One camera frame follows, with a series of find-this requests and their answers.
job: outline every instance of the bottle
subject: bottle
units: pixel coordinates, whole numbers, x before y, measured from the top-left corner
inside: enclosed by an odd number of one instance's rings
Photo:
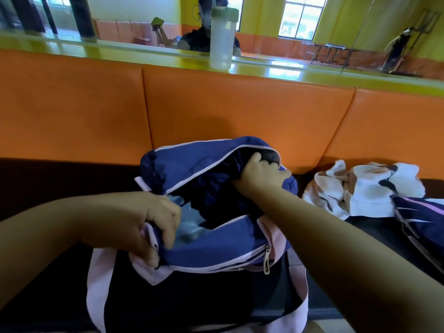
[[[213,69],[229,70],[231,68],[238,21],[238,9],[218,6],[212,8],[210,66]]]

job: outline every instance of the person's left hand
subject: person's left hand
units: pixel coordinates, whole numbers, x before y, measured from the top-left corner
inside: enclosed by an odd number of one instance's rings
[[[75,207],[75,227],[82,243],[131,252],[152,267],[158,266],[159,257],[141,233],[145,222],[162,230],[167,249],[172,248],[180,224],[180,207],[167,197],[148,192],[73,197],[66,202]]]

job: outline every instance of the crumpled white clothing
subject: crumpled white clothing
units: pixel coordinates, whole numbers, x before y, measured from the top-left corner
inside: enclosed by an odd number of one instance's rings
[[[391,196],[424,197],[419,167],[398,162],[370,162],[347,170],[344,160],[315,174],[302,199],[345,220],[349,216],[394,217]]]

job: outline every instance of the person in black shirt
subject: person in black shirt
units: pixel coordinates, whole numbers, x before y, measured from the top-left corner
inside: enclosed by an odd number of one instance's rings
[[[386,50],[391,46],[392,49],[387,57],[384,66],[382,67],[383,72],[388,72],[396,67],[396,64],[401,57],[402,52],[408,44],[408,41],[412,37],[413,27],[404,30],[397,38],[393,39],[386,47]]]
[[[226,7],[228,6],[228,0],[216,0],[216,5]],[[202,27],[183,35],[177,44],[178,49],[210,52],[212,6],[212,0],[199,0],[199,13],[202,19]],[[241,56],[241,46],[237,38],[234,38],[233,55]]]

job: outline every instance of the orange cushion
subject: orange cushion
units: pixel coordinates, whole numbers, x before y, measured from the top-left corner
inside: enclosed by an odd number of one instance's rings
[[[155,148],[252,135],[304,173],[318,163],[354,89],[143,66]]]
[[[0,157],[137,165],[152,149],[141,67],[0,50]]]
[[[320,165],[409,162],[421,178],[444,179],[443,109],[444,98],[357,89]]]

